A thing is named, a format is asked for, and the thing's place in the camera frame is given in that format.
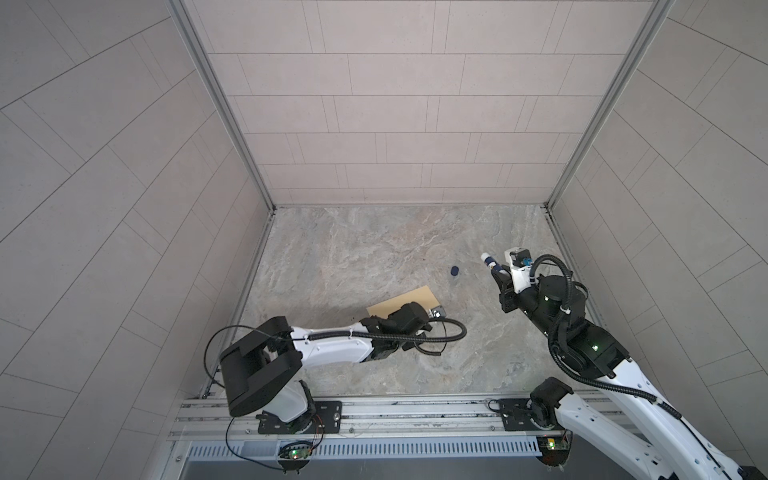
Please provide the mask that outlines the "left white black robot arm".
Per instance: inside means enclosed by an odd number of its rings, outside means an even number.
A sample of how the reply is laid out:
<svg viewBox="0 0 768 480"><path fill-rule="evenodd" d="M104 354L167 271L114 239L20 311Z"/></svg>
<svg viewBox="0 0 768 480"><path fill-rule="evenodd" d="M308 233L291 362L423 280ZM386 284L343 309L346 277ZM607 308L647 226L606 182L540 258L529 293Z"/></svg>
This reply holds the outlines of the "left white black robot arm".
<svg viewBox="0 0 768 480"><path fill-rule="evenodd" d="M302 369L383 360L412 349L431 329L430 319L416 302L337 330L293 327L285 317L273 317L219 356L229 413L243 417L264 409L285 424L306 417L314 405L308 388L295 379Z"/></svg>

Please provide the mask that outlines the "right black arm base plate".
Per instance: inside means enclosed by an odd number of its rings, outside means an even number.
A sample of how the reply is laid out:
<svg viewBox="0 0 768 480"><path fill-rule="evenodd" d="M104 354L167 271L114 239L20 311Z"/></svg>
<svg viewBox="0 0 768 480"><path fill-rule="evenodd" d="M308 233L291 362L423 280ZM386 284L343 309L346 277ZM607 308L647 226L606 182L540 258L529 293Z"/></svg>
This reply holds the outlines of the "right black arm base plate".
<svg viewBox="0 0 768 480"><path fill-rule="evenodd" d="M502 398L491 400L488 408L502 420L506 432L513 431L565 431L553 412L536 406L529 398Z"/></svg>

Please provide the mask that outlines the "blue white glue stick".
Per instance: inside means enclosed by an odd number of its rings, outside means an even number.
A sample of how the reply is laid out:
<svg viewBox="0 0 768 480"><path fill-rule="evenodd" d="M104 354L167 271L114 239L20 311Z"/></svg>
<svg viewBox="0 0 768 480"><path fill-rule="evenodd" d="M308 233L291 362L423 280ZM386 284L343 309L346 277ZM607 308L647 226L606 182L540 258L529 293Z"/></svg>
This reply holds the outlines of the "blue white glue stick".
<svg viewBox="0 0 768 480"><path fill-rule="evenodd" d="M492 271L501 271L502 268L499 263L487 252L481 254L481 260Z"/></svg>

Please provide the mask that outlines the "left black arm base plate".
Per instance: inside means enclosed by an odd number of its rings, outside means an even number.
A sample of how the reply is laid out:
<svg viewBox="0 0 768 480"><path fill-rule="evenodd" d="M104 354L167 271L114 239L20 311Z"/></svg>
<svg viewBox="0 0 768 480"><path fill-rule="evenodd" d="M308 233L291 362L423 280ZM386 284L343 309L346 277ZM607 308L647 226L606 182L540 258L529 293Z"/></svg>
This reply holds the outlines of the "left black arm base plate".
<svg viewBox="0 0 768 480"><path fill-rule="evenodd" d="M322 431L325 434L336 434L340 431L342 407L341 401L313 401L305 413L288 423L276 415L263 412L258 416L258 433L296 435Z"/></svg>

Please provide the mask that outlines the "tan kraft paper envelope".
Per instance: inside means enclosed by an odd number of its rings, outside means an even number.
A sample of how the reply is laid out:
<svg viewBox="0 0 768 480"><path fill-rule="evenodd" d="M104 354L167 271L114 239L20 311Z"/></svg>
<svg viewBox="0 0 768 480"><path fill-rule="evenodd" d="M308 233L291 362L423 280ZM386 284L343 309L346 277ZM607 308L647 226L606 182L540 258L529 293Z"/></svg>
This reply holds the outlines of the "tan kraft paper envelope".
<svg viewBox="0 0 768 480"><path fill-rule="evenodd" d="M386 318L404 305L412 302L418 303L425 311L430 311L441 305L430 288L423 286L370 306L367 308L367 313L369 316Z"/></svg>

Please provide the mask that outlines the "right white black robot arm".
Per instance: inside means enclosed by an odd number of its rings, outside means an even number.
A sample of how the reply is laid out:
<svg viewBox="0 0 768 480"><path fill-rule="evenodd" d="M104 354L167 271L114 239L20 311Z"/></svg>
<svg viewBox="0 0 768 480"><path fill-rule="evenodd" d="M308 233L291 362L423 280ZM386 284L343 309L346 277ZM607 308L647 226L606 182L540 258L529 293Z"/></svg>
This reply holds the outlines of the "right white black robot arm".
<svg viewBox="0 0 768 480"><path fill-rule="evenodd" d="M603 392L638 429L633 434L592 409L554 377L530 394L542 429L560 426L587 440L636 479L761 479L714 446L652 384L628 350L585 314L589 291L557 257L512 265L485 260L504 312L522 312L545 335L549 354L571 380Z"/></svg>

